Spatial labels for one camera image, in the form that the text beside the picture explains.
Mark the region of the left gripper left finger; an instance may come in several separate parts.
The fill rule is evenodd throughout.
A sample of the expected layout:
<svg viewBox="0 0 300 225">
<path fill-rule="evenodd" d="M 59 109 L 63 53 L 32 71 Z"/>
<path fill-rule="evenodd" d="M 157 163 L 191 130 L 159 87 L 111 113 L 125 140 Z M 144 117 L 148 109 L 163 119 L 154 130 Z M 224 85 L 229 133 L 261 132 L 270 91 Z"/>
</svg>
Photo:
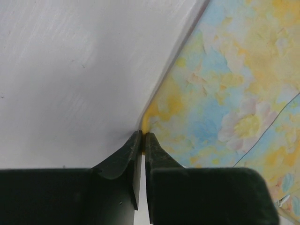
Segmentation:
<svg viewBox="0 0 300 225">
<path fill-rule="evenodd" d="M 138 209 L 142 133 L 93 168 L 0 172 L 3 225 L 131 225 Z"/>
</svg>

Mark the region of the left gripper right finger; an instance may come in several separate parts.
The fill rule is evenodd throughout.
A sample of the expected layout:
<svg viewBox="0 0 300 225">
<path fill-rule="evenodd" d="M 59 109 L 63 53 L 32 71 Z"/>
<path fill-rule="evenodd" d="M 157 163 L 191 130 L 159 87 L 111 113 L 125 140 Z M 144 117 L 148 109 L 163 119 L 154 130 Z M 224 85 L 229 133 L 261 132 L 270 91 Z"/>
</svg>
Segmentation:
<svg viewBox="0 0 300 225">
<path fill-rule="evenodd" d="M 145 136 L 147 203 L 153 225 L 277 225 L 262 176 L 238 168 L 185 168 Z"/>
</svg>

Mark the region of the floral pastel skirt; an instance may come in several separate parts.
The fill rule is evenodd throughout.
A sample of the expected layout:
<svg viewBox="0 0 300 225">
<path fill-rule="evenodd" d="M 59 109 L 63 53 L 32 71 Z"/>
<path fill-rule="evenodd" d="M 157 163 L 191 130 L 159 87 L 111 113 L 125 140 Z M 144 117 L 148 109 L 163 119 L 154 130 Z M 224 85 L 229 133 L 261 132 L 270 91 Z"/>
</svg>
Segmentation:
<svg viewBox="0 0 300 225">
<path fill-rule="evenodd" d="M 212 0 L 142 120 L 185 167 L 249 167 L 300 222 L 300 3 Z"/>
</svg>

